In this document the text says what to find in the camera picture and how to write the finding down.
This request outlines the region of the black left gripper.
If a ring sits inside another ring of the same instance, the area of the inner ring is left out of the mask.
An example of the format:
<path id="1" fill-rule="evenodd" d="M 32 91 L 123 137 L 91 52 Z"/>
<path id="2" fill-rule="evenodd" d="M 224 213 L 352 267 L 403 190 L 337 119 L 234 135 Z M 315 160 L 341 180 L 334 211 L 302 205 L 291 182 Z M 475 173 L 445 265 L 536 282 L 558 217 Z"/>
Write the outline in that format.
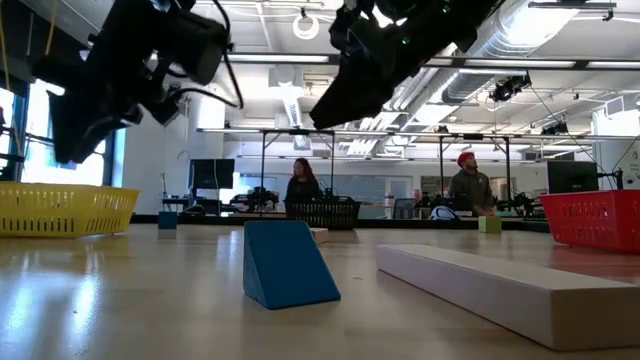
<path id="1" fill-rule="evenodd" d="M 116 0 L 85 57 L 45 55 L 32 65 L 37 78 L 65 89 L 48 94 L 57 163 L 83 163 L 109 134 L 138 125 L 139 104 L 162 126 L 177 117 L 179 88 L 166 91 L 166 72 L 146 67 L 174 10 L 173 1 Z"/>

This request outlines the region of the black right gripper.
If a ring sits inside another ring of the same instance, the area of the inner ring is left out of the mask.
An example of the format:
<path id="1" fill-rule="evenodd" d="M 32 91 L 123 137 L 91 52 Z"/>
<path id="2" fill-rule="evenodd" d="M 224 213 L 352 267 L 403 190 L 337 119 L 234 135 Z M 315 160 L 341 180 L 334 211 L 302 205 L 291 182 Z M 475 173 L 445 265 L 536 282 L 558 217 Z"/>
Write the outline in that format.
<path id="1" fill-rule="evenodd" d="M 468 39 L 468 3 L 357 1 L 339 8 L 329 34 L 341 60 L 337 76 L 310 111 L 317 130 L 377 116 L 398 85 L 383 76 L 411 72 Z"/>

